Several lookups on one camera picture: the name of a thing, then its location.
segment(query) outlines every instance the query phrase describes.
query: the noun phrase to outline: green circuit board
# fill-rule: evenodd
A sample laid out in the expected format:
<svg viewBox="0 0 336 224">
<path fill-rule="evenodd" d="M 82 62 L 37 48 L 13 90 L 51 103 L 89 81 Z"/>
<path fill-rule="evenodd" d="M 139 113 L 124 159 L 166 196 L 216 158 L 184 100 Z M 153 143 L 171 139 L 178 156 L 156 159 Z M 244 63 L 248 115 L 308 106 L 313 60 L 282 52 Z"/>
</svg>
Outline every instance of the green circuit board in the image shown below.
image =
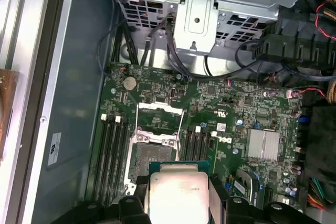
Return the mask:
<svg viewBox="0 0 336 224">
<path fill-rule="evenodd" d="M 136 176 L 147 175 L 146 162 L 175 160 L 177 150 L 169 146 L 137 144 L 126 174 L 129 140 L 137 122 L 140 129 L 158 135 L 178 132 L 180 160 L 208 160 L 211 173 L 219 175 L 232 195 L 244 196 L 249 190 L 236 178 L 237 171 L 243 170 L 259 181 L 257 207 L 264 205 L 266 188 L 272 190 L 268 195 L 271 200 L 290 199 L 290 204 L 297 206 L 285 193 L 288 183 L 284 179 L 295 184 L 298 176 L 291 172 L 291 164 L 295 161 L 298 129 L 295 115 L 301 106 L 301 96 L 287 99 L 285 92 L 242 93 L 231 89 L 227 80 L 198 82 L 171 70 L 121 63 L 112 65 L 111 72 L 113 75 L 105 79 L 101 94 L 87 199 L 110 204 L 127 191 L 125 177 L 135 183 Z M 251 82 L 235 81 L 234 85 L 238 90 L 257 89 Z M 180 130 L 181 116 L 162 110 L 139 109 L 137 120 L 137 105 L 155 102 L 184 111 Z M 123 128 L 116 128 L 115 123 L 106 126 L 109 119 L 114 122 L 120 118 Z M 275 159 L 249 156 L 248 148 L 253 147 L 248 146 L 251 130 L 278 133 Z"/>
</svg>

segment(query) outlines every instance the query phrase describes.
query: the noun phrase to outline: red wire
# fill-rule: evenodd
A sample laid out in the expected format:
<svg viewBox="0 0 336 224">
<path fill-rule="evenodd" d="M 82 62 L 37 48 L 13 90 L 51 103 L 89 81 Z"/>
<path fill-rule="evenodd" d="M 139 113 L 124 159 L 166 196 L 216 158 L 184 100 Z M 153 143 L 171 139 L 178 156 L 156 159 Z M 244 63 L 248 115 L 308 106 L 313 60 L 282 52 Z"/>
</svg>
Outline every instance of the red wire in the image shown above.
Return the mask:
<svg viewBox="0 0 336 224">
<path fill-rule="evenodd" d="M 315 16 L 315 27 L 317 28 L 317 30 L 322 33 L 325 37 L 327 38 L 331 38 L 333 40 L 336 40 L 335 36 L 330 36 L 329 34 L 327 34 L 321 27 L 319 27 L 319 11 L 320 9 L 326 4 L 328 3 L 329 0 L 324 1 L 322 4 L 320 4 L 317 8 L 316 8 L 316 16 Z"/>
<path fill-rule="evenodd" d="M 325 209 L 324 209 L 323 207 L 319 206 L 318 204 L 316 204 L 315 202 L 313 202 L 311 199 L 308 199 L 308 202 L 309 202 L 309 204 L 311 204 L 312 206 L 314 206 L 314 207 L 316 207 L 316 208 L 318 208 L 318 209 L 320 209 L 320 210 L 325 211 Z"/>
<path fill-rule="evenodd" d="M 302 93 L 305 93 L 305 92 L 308 91 L 308 90 L 316 90 L 316 91 L 318 91 L 323 97 L 326 97 L 326 95 L 323 93 L 323 91 L 320 90 L 320 89 L 317 89 L 317 88 L 307 88 L 307 89 L 304 89 L 304 90 L 299 91 L 299 93 L 302 94 Z"/>
</svg>

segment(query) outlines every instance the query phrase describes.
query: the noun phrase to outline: aluminum heatsink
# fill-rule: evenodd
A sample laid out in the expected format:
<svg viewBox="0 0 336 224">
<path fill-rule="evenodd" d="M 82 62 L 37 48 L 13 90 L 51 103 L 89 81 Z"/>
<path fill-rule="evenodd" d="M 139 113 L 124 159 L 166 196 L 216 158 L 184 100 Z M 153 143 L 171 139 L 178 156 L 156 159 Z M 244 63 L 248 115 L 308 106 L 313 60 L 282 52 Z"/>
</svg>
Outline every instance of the aluminum heatsink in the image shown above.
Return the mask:
<svg viewBox="0 0 336 224">
<path fill-rule="evenodd" d="M 247 134 L 247 157 L 269 161 L 278 160 L 280 133 L 249 129 Z"/>
</svg>

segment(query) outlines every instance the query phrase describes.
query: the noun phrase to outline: ram slot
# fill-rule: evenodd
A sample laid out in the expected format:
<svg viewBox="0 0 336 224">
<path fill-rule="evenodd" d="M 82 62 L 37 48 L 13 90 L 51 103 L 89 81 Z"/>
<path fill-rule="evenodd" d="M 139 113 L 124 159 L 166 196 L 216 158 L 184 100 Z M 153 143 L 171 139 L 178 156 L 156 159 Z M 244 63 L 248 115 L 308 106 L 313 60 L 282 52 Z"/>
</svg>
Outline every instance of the ram slot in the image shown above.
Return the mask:
<svg viewBox="0 0 336 224">
<path fill-rule="evenodd" d="M 199 155 L 200 161 L 207 160 L 207 152 L 208 152 L 208 146 L 209 146 L 209 140 L 210 140 L 210 135 L 207 133 L 201 133 L 202 138 L 201 138 L 201 151 Z"/>
<path fill-rule="evenodd" d="M 117 169 L 115 170 L 114 174 L 114 180 L 113 180 L 113 196 L 112 199 L 115 199 L 118 196 L 118 191 L 119 191 L 119 186 L 120 183 L 123 180 L 122 177 L 122 172 L 123 172 L 123 164 L 126 158 L 126 152 L 127 152 L 127 143 L 129 141 L 129 129 L 128 129 L 128 121 L 122 122 L 122 127 L 121 127 L 121 135 L 120 135 L 120 140 L 118 142 L 118 153 L 117 153 L 117 163 L 116 167 Z"/>
<path fill-rule="evenodd" d="M 115 169 L 116 156 L 117 156 L 117 144 L 120 138 L 121 124 L 120 122 L 114 122 L 113 132 L 111 134 L 110 145 L 108 148 L 106 162 L 103 175 L 103 186 L 101 190 L 101 200 L 106 207 L 109 206 L 109 191 L 111 190 L 111 180 L 113 179 L 113 171 Z"/>
<path fill-rule="evenodd" d="M 195 132 L 195 147 L 194 147 L 194 153 L 193 153 L 193 161 L 199 161 L 202 151 L 202 141 L 204 138 L 204 135 L 202 132 Z"/>
<path fill-rule="evenodd" d="M 101 134 L 101 141 L 100 141 L 100 148 L 99 148 L 99 155 L 97 161 L 97 170 L 96 170 L 96 177 L 94 181 L 94 199 L 99 201 L 100 198 L 100 190 L 102 189 L 102 180 L 103 180 L 103 167 L 105 164 L 105 156 L 109 145 L 109 139 L 111 134 L 111 122 L 104 122 L 103 123 L 103 130 Z"/>
<path fill-rule="evenodd" d="M 190 151 L 187 156 L 187 161 L 192 161 L 194 160 L 194 153 L 197 148 L 197 143 L 198 142 L 198 134 L 195 134 L 195 131 L 193 130 L 193 133 L 191 135 L 191 144 L 190 144 Z"/>
<path fill-rule="evenodd" d="M 191 135 L 193 134 L 193 132 L 191 130 L 187 130 L 187 134 L 185 136 L 185 144 L 184 144 L 184 149 L 183 149 L 183 160 L 187 160 L 187 155 L 188 155 L 188 151 L 190 149 L 190 145 L 191 145 Z"/>
</svg>

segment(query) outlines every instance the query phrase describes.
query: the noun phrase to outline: motherboard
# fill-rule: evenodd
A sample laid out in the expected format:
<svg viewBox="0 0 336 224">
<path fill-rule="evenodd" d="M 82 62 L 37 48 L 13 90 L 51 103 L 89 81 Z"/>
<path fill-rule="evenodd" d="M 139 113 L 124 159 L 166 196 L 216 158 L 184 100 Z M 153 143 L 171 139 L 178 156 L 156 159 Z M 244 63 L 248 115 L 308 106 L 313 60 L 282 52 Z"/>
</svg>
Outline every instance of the motherboard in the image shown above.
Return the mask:
<svg viewBox="0 0 336 224">
<path fill-rule="evenodd" d="M 252 82 L 194 81 L 178 72 L 112 65 L 103 84 L 87 200 L 110 205 L 134 193 L 152 161 L 209 162 L 231 195 L 262 209 L 297 209 L 296 138 L 301 96 Z"/>
</svg>

